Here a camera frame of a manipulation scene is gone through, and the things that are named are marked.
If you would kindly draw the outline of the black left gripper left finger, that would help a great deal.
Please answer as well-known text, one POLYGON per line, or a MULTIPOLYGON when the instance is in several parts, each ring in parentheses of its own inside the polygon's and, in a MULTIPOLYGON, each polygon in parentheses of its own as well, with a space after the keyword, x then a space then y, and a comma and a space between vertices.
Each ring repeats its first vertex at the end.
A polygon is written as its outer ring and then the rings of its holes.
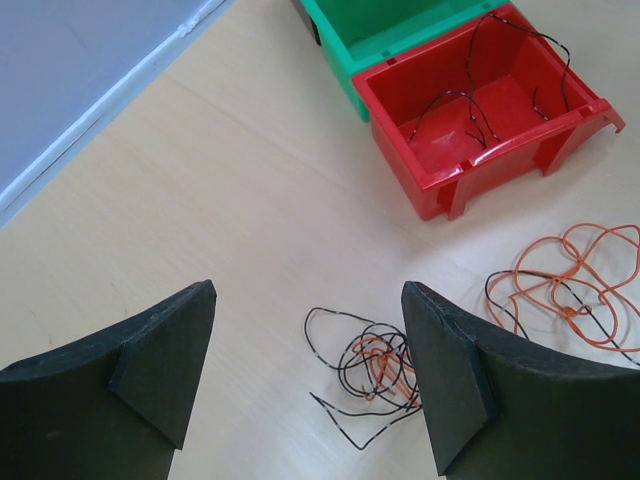
POLYGON ((4 479, 165 479, 184 446, 214 324, 196 282, 1 371, 4 479))

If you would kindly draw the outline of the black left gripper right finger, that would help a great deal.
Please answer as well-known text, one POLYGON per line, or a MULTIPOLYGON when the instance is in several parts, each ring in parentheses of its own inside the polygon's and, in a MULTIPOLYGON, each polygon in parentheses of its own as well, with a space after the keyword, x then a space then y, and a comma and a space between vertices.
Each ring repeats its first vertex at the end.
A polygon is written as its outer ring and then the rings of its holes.
POLYGON ((401 304, 440 476, 638 477, 636 370, 538 345, 419 282, 401 304))

